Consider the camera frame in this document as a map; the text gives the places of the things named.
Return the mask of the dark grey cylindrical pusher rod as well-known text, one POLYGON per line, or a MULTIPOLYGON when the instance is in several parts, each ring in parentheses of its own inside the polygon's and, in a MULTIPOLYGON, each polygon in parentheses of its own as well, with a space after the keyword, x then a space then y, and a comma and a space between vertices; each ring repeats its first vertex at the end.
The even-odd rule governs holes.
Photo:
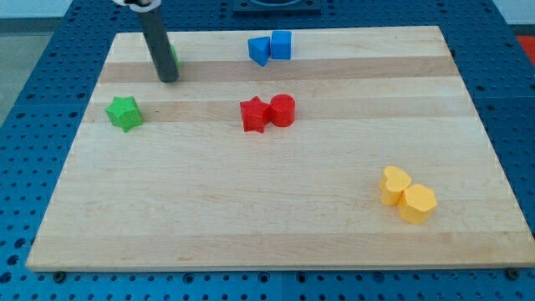
POLYGON ((179 79, 179 71, 171 53, 160 7, 138 10, 137 16, 159 80, 163 83, 176 82, 179 79))

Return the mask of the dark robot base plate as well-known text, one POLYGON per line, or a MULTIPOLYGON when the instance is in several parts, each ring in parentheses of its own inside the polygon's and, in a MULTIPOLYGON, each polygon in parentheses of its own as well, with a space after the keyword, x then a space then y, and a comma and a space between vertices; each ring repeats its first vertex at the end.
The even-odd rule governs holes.
POLYGON ((322 0, 231 0, 234 14, 320 13, 322 0))

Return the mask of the white rod mount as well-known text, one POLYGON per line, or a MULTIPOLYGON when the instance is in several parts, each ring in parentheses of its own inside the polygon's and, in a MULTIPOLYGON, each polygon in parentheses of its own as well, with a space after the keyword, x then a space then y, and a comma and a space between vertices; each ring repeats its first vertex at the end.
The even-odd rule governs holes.
POLYGON ((152 10, 161 5, 161 0, 113 0, 120 6, 127 6, 131 10, 152 10))

